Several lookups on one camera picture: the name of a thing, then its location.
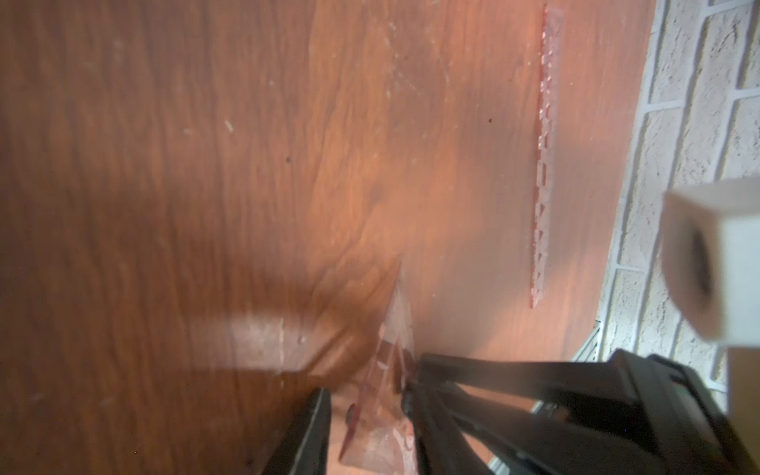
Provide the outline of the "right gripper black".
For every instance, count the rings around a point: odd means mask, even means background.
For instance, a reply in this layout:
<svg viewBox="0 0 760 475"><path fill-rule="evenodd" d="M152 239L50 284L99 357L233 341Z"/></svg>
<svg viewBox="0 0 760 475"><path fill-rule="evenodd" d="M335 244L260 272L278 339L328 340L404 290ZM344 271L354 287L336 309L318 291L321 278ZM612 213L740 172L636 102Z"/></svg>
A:
<svg viewBox="0 0 760 475"><path fill-rule="evenodd" d="M542 400L602 404L600 433L475 397L443 397L496 455L545 474L752 474L754 461L695 370L617 350L605 362L486 361L424 354L419 378Z"/></svg>

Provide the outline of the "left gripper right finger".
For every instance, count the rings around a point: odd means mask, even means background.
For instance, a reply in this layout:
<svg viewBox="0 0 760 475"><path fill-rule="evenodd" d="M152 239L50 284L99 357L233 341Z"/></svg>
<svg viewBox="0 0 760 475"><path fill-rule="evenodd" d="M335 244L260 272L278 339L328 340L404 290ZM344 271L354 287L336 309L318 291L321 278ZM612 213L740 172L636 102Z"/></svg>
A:
<svg viewBox="0 0 760 475"><path fill-rule="evenodd" d="M413 425L420 474L492 474L470 447L435 389L408 383L402 409Z"/></svg>

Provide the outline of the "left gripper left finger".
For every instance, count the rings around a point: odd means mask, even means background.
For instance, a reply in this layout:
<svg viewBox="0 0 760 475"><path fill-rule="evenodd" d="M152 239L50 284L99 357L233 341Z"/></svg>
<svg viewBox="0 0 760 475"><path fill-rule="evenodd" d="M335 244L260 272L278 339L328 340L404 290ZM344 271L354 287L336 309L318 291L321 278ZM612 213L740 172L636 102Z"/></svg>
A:
<svg viewBox="0 0 760 475"><path fill-rule="evenodd" d="M287 429L280 445L264 467L263 474L325 475L331 421L331 392L326 388L317 388Z"/></svg>

